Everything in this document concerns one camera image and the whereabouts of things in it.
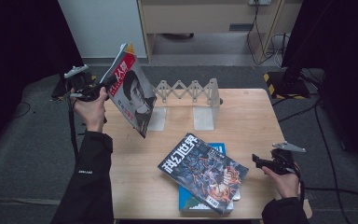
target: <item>person's arm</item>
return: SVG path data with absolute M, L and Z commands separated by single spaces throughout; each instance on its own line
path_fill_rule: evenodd
M 76 166 L 52 224 L 113 223 L 112 190 L 110 182 L 112 138 L 103 134 L 104 99 L 93 102 L 72 99 L 75 112 L 87 126 Z
M 298 178 L 294 174 L 277 175 L 268 167 L 262 167 L 269 175 L 282 196 L 280 200 L 272 200 L 263 210 L 265 224 L 304 224 L 309 223 L 303 207 L 297 198 Z

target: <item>black sleeve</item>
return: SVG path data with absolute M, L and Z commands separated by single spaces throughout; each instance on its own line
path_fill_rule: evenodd
M 86 132 L 71 180 L 51 224 L 113 223 L 112 138 Z
M 309 223 L 298 198 L 272 200 L 262 213 L 265 224 L 304 224 Z

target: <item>magazine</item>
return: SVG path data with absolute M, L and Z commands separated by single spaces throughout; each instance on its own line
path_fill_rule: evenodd
M 158 168 L 220 215 L 249 171 L 192 133 L 186 134 Z
M 208 143 L 209 146 L 218 150 L 226 155 L 226 145 L 224 143 Z M 237 190 L 236 196 L 240 195 L 240 191 Z M 228 204 L 226 213 L 232 212 L 234 209 L 235 197 Z M 179 211 L 181 212 L 211 212 L 213 211 L 209 206 L 196 199 L 187 189 L 179 185 Z
M 157 97 L 138 62 L 132 44 L 121 46 L 101 83 L 107 84 L 109 98 L 132 127 L 145 138 Z

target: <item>clear acrylic stand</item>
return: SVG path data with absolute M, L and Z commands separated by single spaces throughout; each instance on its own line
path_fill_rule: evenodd
M 162 80 L 156 88 L 155 93 L 160 96 L 162 103 L 166 104 L 168 97 L 172 94 L 178 99 L 182 99 L 186 94 L 190 95 L 193 103 L 199 97 L 206 97 L 206 105 L 193 106 L 194 130 L 213 131 L 215 121 L 220 108 L 220 96 L 216 78 L 212 78 L 209 83 L 202 88 L 197 80 L 193 80 L 187 87 L 182 81 L 178 80 L 172 87 L 167 81 Z M 155 106 L 152 118 L 147 128 L 148 131 L 164 131 L 167 106 Z

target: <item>black curtain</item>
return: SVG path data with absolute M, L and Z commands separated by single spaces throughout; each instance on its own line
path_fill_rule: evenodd
M 344 148 L 358 152 L 358 1 L 304 0 L 283 66 L 324 70 L 325 108 Z
M 25 86 L 81 65 L 58 1 L 0 0 L 0 132 Z

